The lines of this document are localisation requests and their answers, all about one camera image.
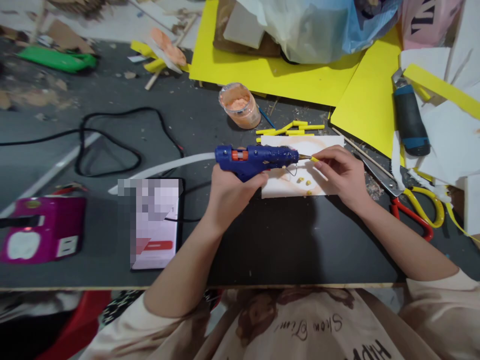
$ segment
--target yellow scissor handle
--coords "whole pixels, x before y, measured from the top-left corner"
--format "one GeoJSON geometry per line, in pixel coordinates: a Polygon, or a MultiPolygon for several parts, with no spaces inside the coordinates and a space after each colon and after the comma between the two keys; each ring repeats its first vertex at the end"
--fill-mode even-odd
{"type": "Polygon", "coordinates": [[[405,189],[403,192],[405,195],[408,196],[408,199],[410,200],[411,204],[415,208],[415,211],[418,213],[418,215],[425,220],[432,228],[439,228],[443,225],[445,221],[445,211],[444,211],[444,206],[442,205],[442,202],[437,198],[437,196],[431,192],[430,190],[424,189],[422,187],[417,187],[413,186],[410,189],[405,189]],[[431,201],[433,202],[433,205],[435,205],[435,210],[436,210],[436,219],[435,222],[432,222],[425,211],[422,209],[422,206],[420,205],[419,201],[415,197],[414,193],[421,193],[424,195],[427,195],[431,201]]]}

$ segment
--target hand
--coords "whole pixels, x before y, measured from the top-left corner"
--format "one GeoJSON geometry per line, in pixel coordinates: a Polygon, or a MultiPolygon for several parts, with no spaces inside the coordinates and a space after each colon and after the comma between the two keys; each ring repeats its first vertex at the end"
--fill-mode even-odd
{"type": "Polygon", "coordinates": [[[363,161],[340,145],[327,147],[312,156],[320,160],[313,166],[325,175],[341,201],[355,213],[362,211],[371,200],[365,186],[363,161]]]}
{"type": "Polygon", "coordinates": [[[217,229],[225,232],[268,179],[267,174],[260,173],[242,182],[233,172],[223,171],[216,164],[211,173],[210,200],[204,217],[210,218],[217,229]]]}

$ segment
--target scissors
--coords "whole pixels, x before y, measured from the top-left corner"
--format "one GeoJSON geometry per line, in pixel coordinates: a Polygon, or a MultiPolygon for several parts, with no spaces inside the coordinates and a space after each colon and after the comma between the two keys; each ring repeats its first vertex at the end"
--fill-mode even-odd
{"type": "Polygon", "coordinates": [[[411,217],[413,220],[415,220],[418,224],[422,226],[422,228],[424,229],[424,234],[422,237],[426,241],[429,242],[430,240],[432,240],[432,238],[434,237],[433,228],[441,227],[445,220],[444,207],[442,205],[442,202],[437,198],[437,196],[430,190],[424,189],[422,187],[417,187],[417,186],[413,186],[410,189],[406,188],[403,191],[400,190],[397,182],[391,179],[390,177],[388,177],[384,172],[380,171],[380,169],[376,164],[371,162],[361,153],[359,153],[358,155],[360,156],[360,158],[362,159],[366,167],[370,170],[370,172],[381,183],[383,188],[390,194],[390,199],[391,199],[390,212],[392,213],[392,215],[400,220],[400,214],[399,214],[399,209],[400,209],[403,213],[411,217]],[[432,222],[429,219],[429,217],[427,216],[425,211],[422,209],[422,206],[420,205],[419,201],[417,200],[417,198],[415,197],[412,191],[424,194],[432,200],[436,210],[436,219],[434,222],[432,222]],[[413,208],[416,210],[418,215],[400,202],[399,196],[401,194],[405,194],[408,197],[408,199],[410,200],[411,204],[413,205],[413,208]]]}

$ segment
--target plastic bag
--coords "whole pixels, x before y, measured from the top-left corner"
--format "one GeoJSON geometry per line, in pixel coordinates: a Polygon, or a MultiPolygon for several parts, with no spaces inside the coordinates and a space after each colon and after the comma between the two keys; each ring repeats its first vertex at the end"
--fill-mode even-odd
{"type": "Polygon", "coordinates": [[[404,0],[401,6],[403,49],[439,45],[463,0],[404,0]]]}
{"type": "Polygon", "coordinates": [[[385,35],[399,19],[402,0],[238,2],[257,16],[290,61],[327,64],[361,51],[385,35]]]}

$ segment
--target red scissor handle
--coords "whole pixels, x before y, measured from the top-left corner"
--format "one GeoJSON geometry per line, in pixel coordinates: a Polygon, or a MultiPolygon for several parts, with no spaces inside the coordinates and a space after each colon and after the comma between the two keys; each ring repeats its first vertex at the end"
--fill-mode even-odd
{"type": "Polygon", "coordinates": [[[394,197],[391,200],[391,206],[390,206],[390,212],[392,213],[393,216],[395,216],[397,219],[400,220],[400,214],[399,214],[399,208],[400,210],[411,217],[413,220],[415,220],[417,223],[421,225],[421,227],[425,230],[423,234],[423,238],[430,242],[432,238],[434,237],[434,230],[433,228],[429,225],[428,222],[423,220],[420,216],[418,216],[416,213],[414,213],[412,210],[410,210],[408,207],[403,205],[398,197],[394,197]]]}

